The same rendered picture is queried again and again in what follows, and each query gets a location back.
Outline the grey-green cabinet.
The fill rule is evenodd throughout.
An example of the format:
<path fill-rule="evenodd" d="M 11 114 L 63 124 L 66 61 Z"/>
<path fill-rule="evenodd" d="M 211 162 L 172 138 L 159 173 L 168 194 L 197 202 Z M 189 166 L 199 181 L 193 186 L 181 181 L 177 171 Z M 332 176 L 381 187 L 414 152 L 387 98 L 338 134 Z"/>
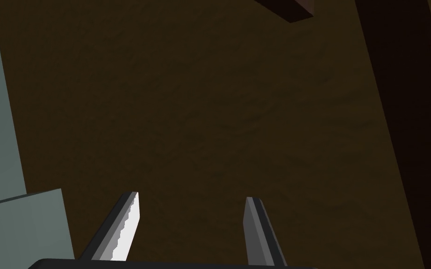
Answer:
<path fill-rule="evenodd" d="M 0 269 L 73 257 L 61 190 L 26 192 L 0 56 Z"/>

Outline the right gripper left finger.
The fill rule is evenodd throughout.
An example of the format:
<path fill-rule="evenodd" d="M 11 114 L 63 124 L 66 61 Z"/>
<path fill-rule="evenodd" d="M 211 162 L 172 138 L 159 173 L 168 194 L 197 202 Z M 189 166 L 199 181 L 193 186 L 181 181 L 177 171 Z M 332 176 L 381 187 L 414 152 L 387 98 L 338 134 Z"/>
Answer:
<path fill-rule="evenodd" d="M 123 193 L 79 259 L 126 261 L 139 220 L 139 193 Z"/>

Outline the dark brown furniture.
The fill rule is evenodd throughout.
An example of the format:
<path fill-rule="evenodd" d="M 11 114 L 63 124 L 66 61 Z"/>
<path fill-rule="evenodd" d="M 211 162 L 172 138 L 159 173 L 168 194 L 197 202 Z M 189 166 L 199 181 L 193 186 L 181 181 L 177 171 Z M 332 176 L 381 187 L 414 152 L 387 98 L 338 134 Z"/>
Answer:
<path fill-rule="evenodd" d="M 355 0 L 422 255 L 431 269 L 431 12 L 428 0 Z"/>

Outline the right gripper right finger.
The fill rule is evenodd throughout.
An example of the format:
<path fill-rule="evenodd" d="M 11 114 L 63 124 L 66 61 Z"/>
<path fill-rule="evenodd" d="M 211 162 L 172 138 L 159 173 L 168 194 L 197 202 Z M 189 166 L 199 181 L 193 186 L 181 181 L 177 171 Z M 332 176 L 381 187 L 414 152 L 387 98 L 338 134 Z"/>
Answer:
<path fill-rule="evenodd" d="M 249 265 L 287 266 L 261 199 L 246 198 L 243 228 Z"/>

